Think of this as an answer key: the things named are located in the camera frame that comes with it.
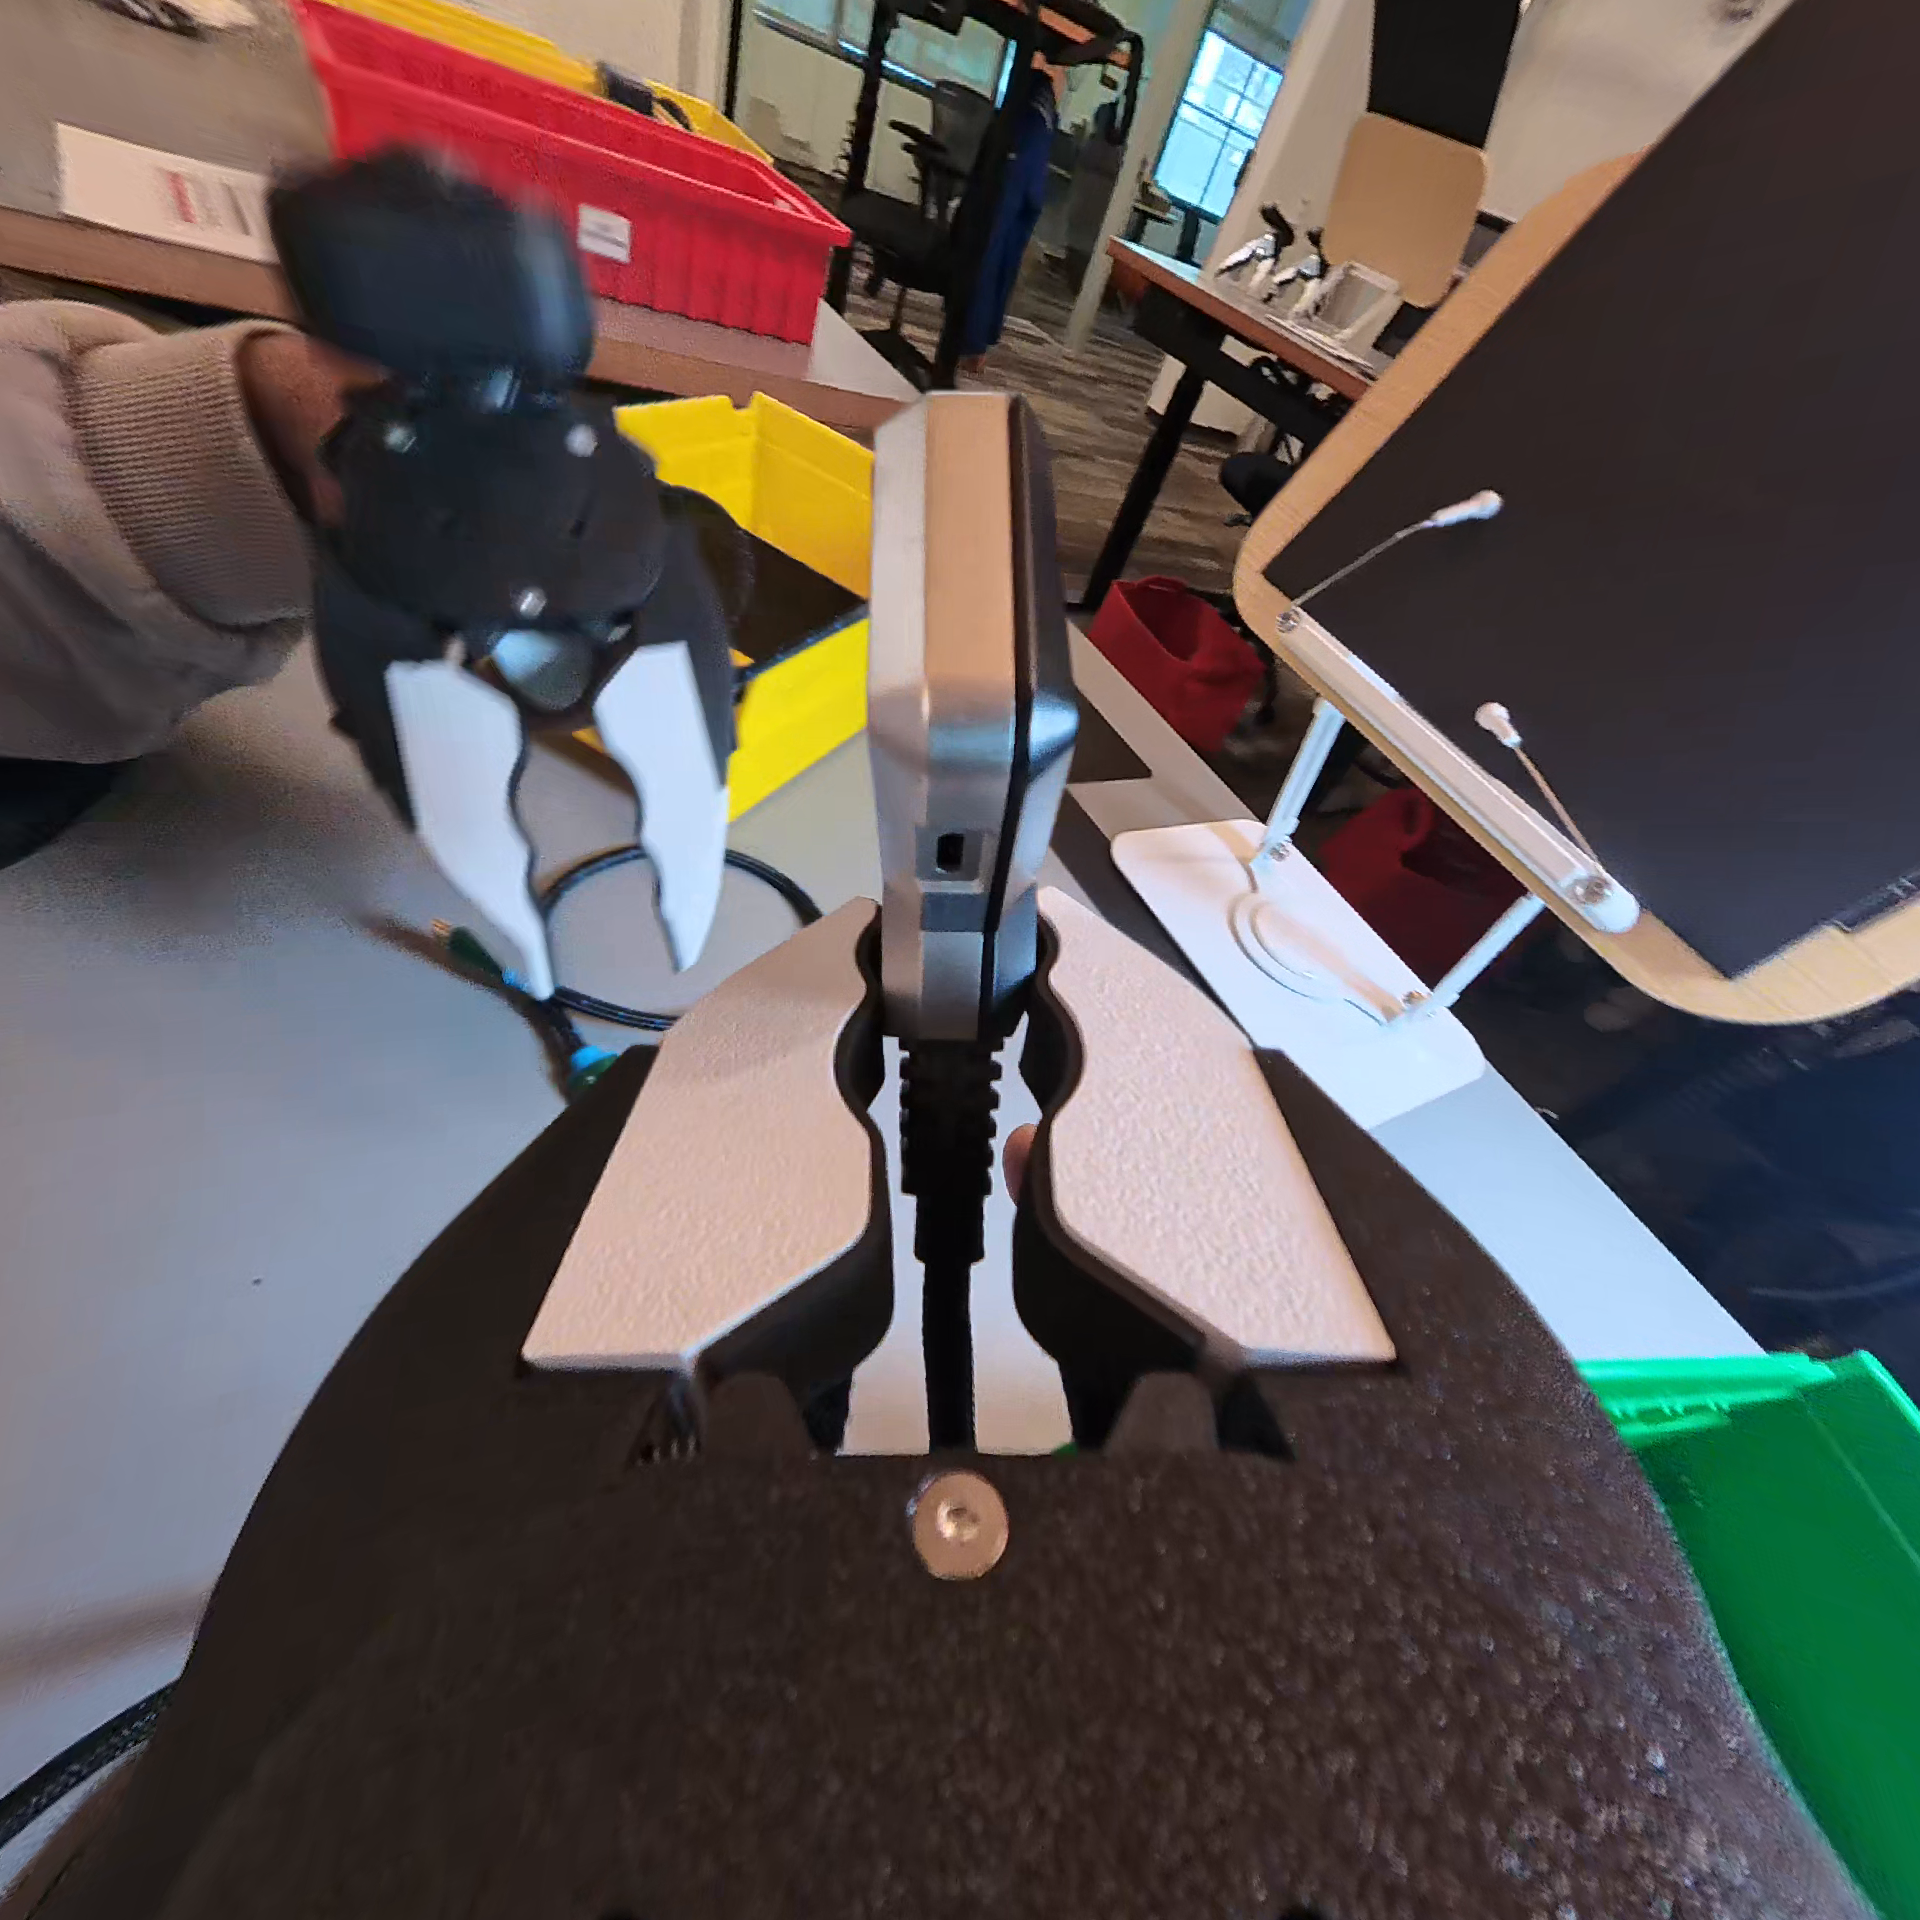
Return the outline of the red bag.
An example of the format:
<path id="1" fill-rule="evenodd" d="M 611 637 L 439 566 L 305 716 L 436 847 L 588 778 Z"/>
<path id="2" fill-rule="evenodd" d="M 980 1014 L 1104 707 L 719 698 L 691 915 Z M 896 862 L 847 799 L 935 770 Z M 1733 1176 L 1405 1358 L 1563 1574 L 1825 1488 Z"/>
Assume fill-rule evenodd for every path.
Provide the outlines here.
<path id="1" fill-rule="evenodd" d="M 1199 755 L 1216 755 L 1263 690 L 1263 656 L 1212 598 L 1165 575 L 1112 582 L 1095 648 Z"/>

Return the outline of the black office chair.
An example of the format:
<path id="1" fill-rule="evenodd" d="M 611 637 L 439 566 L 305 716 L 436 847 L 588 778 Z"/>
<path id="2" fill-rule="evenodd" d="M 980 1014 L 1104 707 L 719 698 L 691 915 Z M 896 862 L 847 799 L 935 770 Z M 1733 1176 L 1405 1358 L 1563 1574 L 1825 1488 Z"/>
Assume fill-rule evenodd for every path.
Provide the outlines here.
<path id="1" fill-rule="evenodd" d="M 896 287 L 893 315 L 864 339 L 917 392 L 943 390 L 960 364 L 984 350 L 984 311 L 1006 300 L 1025 239 L 1019 208 L 1040 208 L 1057 125 L 1057 77 L 1045 59 L 1024 64 L 995 100 L 941 79 L 931 120 L 891 128 L 917 170 L 917 196 L 852 190 L 840 219 L 870 260 L 868 295 Z"/>

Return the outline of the person's left forearm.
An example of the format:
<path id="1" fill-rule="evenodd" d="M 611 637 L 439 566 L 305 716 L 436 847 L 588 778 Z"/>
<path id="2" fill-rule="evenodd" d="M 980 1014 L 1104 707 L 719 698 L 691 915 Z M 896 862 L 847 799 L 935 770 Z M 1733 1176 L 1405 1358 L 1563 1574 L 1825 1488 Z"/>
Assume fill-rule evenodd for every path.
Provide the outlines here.
<path id="1" fill-rule="evenodd" d="M 233 366 L 264 319 L 3 314 L 3 755 L 131 762 L 302 642 L 313 538 Z"/>

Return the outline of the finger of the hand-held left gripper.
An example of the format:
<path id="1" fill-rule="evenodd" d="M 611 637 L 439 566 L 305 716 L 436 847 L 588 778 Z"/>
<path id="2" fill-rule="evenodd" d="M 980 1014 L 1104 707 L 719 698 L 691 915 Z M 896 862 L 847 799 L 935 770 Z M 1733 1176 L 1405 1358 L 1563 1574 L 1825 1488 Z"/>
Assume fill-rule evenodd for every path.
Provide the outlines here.
<path id="1" fill-rule="evenodd" d="M 724 888 L 728 783 L 681 639 L 632 652 L 591 699 L 591 727 L 635 795 L 637 844 L 676 971 L 709 944 Z"/>
<path id="2" fill-rule="evenodd" d="M 534 850 L 517 813 L 525 762 L 521 708 L 467 663 L 396 660 L 385 698 L 414 831 L 445 879 L 501 932 L 521 987 L 556 987 Z"/>

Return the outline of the person's left hand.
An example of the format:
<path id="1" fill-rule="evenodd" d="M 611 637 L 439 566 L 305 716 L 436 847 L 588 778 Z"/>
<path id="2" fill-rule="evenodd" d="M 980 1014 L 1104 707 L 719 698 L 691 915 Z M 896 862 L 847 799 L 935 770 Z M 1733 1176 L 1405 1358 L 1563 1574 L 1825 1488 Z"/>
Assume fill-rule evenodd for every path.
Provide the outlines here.
<path id="1" fill-rule="evenodd" d="M 308 534 L 325 532 L 339 522 L 343 498 L 323 448 L 349 397 L 379 384 L 381 371 L 285 326 L 248 334 L 233 366 L 253 438 L 278 488 Z"/>

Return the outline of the white printed paper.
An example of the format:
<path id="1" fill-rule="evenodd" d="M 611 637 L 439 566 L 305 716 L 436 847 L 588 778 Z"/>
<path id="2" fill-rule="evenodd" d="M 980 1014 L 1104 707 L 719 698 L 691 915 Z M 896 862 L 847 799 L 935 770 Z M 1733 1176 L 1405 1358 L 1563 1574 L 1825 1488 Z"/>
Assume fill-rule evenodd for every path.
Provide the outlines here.
<path id="1" fill-rule="evenodd" d="M 55 125 L 55 157 L 69 222 L 255 264 L 278 262 L 263 173 L 69 124 Z"/>

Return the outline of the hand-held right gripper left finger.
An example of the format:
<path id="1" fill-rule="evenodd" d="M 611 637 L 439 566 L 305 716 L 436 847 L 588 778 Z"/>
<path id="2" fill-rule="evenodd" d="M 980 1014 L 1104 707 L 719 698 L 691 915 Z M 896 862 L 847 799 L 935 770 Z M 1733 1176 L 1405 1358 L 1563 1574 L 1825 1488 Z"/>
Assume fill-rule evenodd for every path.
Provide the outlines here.
<path id="1" fill-rule="evenodd" d="M 525 1333 L 544 1374 L 839 1383 L 893 1319 L 876 900 L 734 971 L 656 1047 Z"/>

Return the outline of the yellow plastic bin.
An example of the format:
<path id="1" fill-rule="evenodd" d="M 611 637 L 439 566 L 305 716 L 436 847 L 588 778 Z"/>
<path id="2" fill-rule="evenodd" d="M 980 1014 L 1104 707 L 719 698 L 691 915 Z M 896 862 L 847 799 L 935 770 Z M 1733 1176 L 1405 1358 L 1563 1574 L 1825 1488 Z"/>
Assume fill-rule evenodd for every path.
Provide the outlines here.
<path id="1" fill-rule="evenodd" d="M 635 403 L 614 418 L 664 484 L 732 517 L 751 556 L 734 622 L 739 820 L 867 724 L 873 454 L 768 396 Z"/>

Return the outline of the shallow yellow parts bin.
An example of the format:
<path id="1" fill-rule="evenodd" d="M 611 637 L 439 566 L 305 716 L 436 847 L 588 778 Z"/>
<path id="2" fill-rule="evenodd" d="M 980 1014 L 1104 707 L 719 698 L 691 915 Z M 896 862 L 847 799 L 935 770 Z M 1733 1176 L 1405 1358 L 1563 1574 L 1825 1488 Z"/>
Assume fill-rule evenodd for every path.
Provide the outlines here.
<path id="1" fill-rule="evenodd" d="M 573 90 L 611 106 L 627 106 L 641 117 L 705 138 L 724 148 L 772 163 L 743 128 L 718 108 L 693 99 L 659 79 L 635 79 L 599 62 L 585 62 L 558 48 L 556 40 L 451 3 L 365 5 L 403 31 L 445 46 L 454 53 L 503 66 L 521 77 Z"/>

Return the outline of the cluttered wooden desk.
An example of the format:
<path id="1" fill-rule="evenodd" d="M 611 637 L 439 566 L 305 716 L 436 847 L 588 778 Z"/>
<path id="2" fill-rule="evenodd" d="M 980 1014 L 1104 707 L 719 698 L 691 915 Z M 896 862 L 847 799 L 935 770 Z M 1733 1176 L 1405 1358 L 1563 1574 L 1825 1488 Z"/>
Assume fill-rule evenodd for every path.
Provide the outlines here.
<path id="1" fill-rule="evenodd" d="M 1140 284 L 1134 334 L 1177 368 L 1075 612 L 1093 614 L 1120 581 L 1161 496 L 1204 388 L 1315 452 L 1375 384 L 1368 358 L 1351 364 L 1283 323 L 1273 308 L 1217 287 L 1198 267 L 1112 238 L 1105 262 Z"/>

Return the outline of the red plastic bin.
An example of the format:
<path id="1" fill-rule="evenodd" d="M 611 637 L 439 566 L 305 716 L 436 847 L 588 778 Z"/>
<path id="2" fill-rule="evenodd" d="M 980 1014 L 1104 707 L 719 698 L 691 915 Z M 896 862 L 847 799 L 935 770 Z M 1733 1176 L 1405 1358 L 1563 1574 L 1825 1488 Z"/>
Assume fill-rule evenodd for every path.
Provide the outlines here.
<path id="1" fill-rule="evenodd" d="M 808 346 L 836 216 L 772 163 L 343 5 L 293 5 L 332 146 L 409 146 L 567 228 L 596 296 Z"/>

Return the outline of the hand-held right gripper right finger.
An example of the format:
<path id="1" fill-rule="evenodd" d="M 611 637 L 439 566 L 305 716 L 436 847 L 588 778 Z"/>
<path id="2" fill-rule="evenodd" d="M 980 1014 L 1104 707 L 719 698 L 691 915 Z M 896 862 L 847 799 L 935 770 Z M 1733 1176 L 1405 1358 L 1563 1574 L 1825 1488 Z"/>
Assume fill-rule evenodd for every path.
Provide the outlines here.
<path id="1" fill-rule="evenodd" d="M 1062 1374 L 1379 1370 L 1397 1344 L 1256 1056 L 1201 989 L 1037 893 L 1014 1308 Z"/>

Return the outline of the red battery bin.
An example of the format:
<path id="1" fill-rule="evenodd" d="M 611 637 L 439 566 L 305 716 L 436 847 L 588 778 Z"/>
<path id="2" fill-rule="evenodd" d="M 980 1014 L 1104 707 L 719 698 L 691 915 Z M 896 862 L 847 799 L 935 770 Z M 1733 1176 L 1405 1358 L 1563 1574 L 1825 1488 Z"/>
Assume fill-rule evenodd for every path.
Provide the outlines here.
<path id="1" fill-rule="evenodd" d="M 1320 845 L 1319 870 L 1366 925 L 1436 983 L 1523 888 L 1417 786 L 1385 790 Z"/>

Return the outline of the grey hdmi hub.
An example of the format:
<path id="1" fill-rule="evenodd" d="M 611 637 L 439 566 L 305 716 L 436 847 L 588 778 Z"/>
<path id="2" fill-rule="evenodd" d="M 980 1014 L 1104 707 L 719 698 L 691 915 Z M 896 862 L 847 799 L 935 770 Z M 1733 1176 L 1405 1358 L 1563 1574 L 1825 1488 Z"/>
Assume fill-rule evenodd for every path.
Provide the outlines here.
<path id="1" fill-rule="evenodd" d="M 1037 965 L 1078 728 L 1049 448 L 1025 400 L 936 390 L 870 484 L 880 992 L 904 1045 L 989 1045 Z"/>

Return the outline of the tan cardboard sheet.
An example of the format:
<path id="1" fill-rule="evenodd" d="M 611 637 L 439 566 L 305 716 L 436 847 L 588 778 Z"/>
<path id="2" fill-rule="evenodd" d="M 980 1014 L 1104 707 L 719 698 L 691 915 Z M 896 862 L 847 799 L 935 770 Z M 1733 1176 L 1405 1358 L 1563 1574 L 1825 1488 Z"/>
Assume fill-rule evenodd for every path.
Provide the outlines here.
<path id="1" fill-rule="evenodd" d="M 1361 112 L 1342 154 L 1320 228 L 1332 267 L 1390 278 L 1403 304 L 1446 300 L 1488 179 L 1481 146 Z"/>

